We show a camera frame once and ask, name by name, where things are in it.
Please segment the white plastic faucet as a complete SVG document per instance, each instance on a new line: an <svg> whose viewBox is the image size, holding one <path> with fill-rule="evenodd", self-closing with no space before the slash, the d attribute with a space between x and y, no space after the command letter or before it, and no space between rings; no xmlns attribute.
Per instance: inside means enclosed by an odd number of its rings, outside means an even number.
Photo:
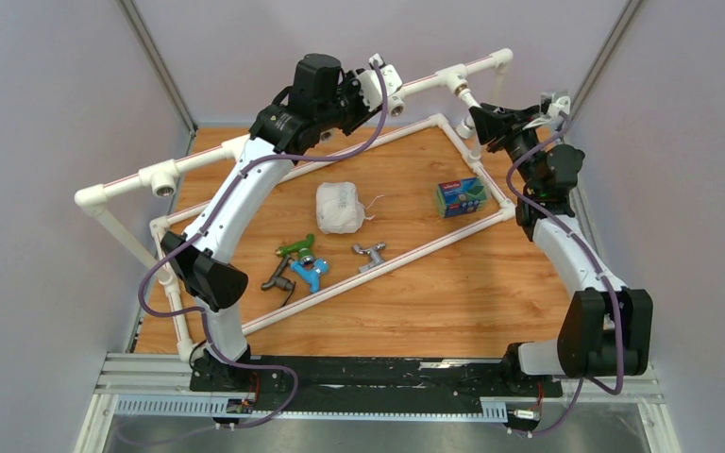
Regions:
<svg viewBox="0 0 725 453"><path fill-rule="evenodd" d="M480 103L475 99L467 86L462 86L456 91L457 97L465 103L467 114L455 127L456 133L464 140L470 140L476 135L476 127L470 115L472 107L478 107Z"/></svg>

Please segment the white PVC pipe frame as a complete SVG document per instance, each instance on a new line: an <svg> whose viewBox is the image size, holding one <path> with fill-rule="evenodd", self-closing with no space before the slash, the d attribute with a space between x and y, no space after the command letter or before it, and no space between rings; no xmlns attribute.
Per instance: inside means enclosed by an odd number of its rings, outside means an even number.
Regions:
<svg viewBox="0 0 725 453"><path fill-rule="evenodd" d="M497 80L502 80L513 59L514 54L512 50L502 48L484 58L465 64L449 66L433 75L410 82L403 82L403 86L396 93L388 97L387 104L389 110L386 119L390 116L396 116L401 112L407 97L432 88L446 88L457 97L456 91L459 88L462 86L468 87L467 79L470 75L492 69L497 73ZM441 113L431 115L423 121L393 131L386 131L383 126L377 126L373 135L359 145L359 150L367 151L429 127L437 127L446 134L447 138L460 152L467 167L483 181L487 193L496 199L498 210L478 222L459 228L439 239L425 243L391 260L387 260L382 265L363 274L358 273L324 290L320 290L318 293L299 299L290 306L274 310L270 314L249 323L241 322L242 332L245 338L249 334L264 327L269 327L278 321L327 301L336 295L357 288L366 282L384 276L409 263L424 258L433 252L483 231L488 227L492 227L514 217L514 203L487 173L481 163L480 153L467 147L467 140L464 140L456 133L455 128L450 126L446 116ZM157 197L172 195L176 191L177 180L181 176L220 160L231 159L236 163L236 159L239 157L242 146L248 137L249 132L243 136L225 141L219 146L207 151L181 159L169 159L144 167L133 175L106 184L96 184L83 188L77 191L75 195L76 204L85 213L96 219L123 247L146 267L147 272L141 281L141 288L146 289L151 281L157 281L165 291L170 306L170 309L166 312L166 317L174 322L177 333L177 353L181 359L186 359L196 349L187 327L186 316L188 308L181 303L181 295L186 290L177 279L172 267L166 264L163 250L161 248L158 248L155 252L145 250L137 238L108 210L108 203L118 195L131 193L142 188L149 189ZM351 159L354 156L355 151L349 148L325 157L300 161L280 183L304 176L318 169L330 166L331 164ZM190 225L205 210L209 202L154 220L150 226L152 236L156 240L161 241L164 234L170 232L170 225L181 221L187 221Z"/></svg>

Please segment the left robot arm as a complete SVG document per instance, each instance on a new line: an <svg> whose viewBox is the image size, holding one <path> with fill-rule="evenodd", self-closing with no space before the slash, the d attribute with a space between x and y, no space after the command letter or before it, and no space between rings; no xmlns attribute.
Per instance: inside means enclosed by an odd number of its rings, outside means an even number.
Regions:
<svg viewBox="0 0 725 453"><path fill-rule="evenodd" d="M160 241L166 264L194 299L217 360L215 379L229 391L243 389L251 377L248 342L242 332L239 301L248 276L231 264L244 231L270 192L325 133L349 135L372 117L383 126L390 89L390 65L380 55L366 69L346 71L325 54L307 54L296 65L293 81L256 116L249 137L229 176L205 210L180 233Z"/></svg>

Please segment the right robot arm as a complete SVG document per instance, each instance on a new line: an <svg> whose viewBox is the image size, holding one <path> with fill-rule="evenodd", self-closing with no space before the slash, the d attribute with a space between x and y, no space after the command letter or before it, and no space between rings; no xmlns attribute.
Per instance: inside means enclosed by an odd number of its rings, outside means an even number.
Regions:
<svg viewBox="0 0 725 453"><path fill-rule="evenodd" d="M564 143L567 115L557 106L469 110L486 151L505 151L507 183L516 196L515 219L551 261L571 297L556 339L512 344L500 370L503 387L526 394L539 377L639 376L647 371L653 302L610 271L583 237L570 202L585 160ZM524 185L517 189L512 176Z"/></svg>

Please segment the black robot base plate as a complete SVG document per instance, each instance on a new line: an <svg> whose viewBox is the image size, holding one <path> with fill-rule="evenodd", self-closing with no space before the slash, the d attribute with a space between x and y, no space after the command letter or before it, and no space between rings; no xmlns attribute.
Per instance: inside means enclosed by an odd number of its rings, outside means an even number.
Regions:
<svg viewBox="0 0 725 453"><path fill-rule="evenodd" d="M498 360L252 356L253 369L212 357L194 361L194 392L261 397L258 409L287 411L474 414L485 397L560 397L550 378L520 377Z"/></svg>

